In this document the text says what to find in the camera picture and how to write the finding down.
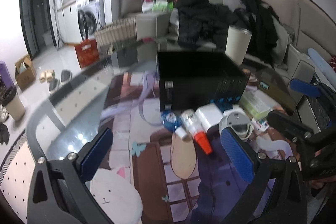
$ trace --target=shoe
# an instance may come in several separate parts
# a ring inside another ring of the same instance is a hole
[[[62,70],[61,73],[61,85],[65,85],[72,79],[72,73],[69,70]]]
[[[41,75],[40,75],[40,83],[44,83],[46,80],[47,80],[47,76],[46,76],[45,71],[43,71],[41,72]]]
[[[55,72],[54,72],[53,69],[47,70],[45,72],[45,75],[46,75],[46,81],[47,81],[47,83],[49,83],[51,80],[53,80],[55,78]]]
[[[50,82],[49,82],[49,93],[53,94],[58,90],[58,86],[59,86],[59,80],[57,78],[53,78]]]
[[[0,106],[0,122],[6,122],[8,120],[8,111],[3,106]]]
[[[44,82],[49,83],[53,78],[55,78],[54,70],[53,69],[45,70],[45,71],[41,72],[40,83],[44,83]]]
[[[9,131],[8,131],[8,127],[3,123],[0,124],[0,135],[3,141],[5,142],[5,144],[7,145],[9,142]]]

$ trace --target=black jacket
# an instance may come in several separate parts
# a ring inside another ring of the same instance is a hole
[[[199,38],[211,40],[217,48],[226,47],[230,25],[246,28],[244,22],[227,6],[213,5],[209,0],[178,0],[179,42],[195,44]]]
[[[271,6],[265,8],[261,0],[241,0],[246,6],[246,10],[237,9],[235,14],[239,16],[248,29],[252,31],[252,38],[247,52],[259,57],[261,60],[272,64],[270,55],[272,48],[277,46],[278,35],[274,27],[273,18],[279,17]]]

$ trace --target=blue pillow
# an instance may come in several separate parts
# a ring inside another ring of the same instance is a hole
[[[315,66],[323,73],[331,85],[336,89],[336,72],[333,70],[333,68],[313,48],[308,49],[308,55],[314,62]]]

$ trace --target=black box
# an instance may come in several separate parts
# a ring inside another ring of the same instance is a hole
[[[223,52],[158,52],[160,111],[239,102],[248,77]]]

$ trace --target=screw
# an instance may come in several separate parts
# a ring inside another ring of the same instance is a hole
[[[317,159],[312,159],[310,162],[310,167],[315,168],[318,166],[318,164],[319,164],[319,161]]]
[[[291,163],[296,162],[296,158],[293,157],[293,156],[289,156],[289,161],[290,161]]]
[[[71,153],[68,154],[68,159],[69,160],[74,160],[76,157],[77,157],[76,153],[71,152]]]
[[[260,160],[266,159],[266,154],[263,153],[263,152],[259,152],[257,156],[258,156],[258,159],[260,159]]]
[[[44,158],[44,157],[40,157],[40,158],[37,160],[37,162],[38,162],[39,164],[44,163],[44,161],[45,161],[45,158]]]
[[[310,133],[310,132],[306,132],[306,133],[304,134],[304,137],[305,137],[306,139],[309,139],[309,138],[311,137],[311,133]]]

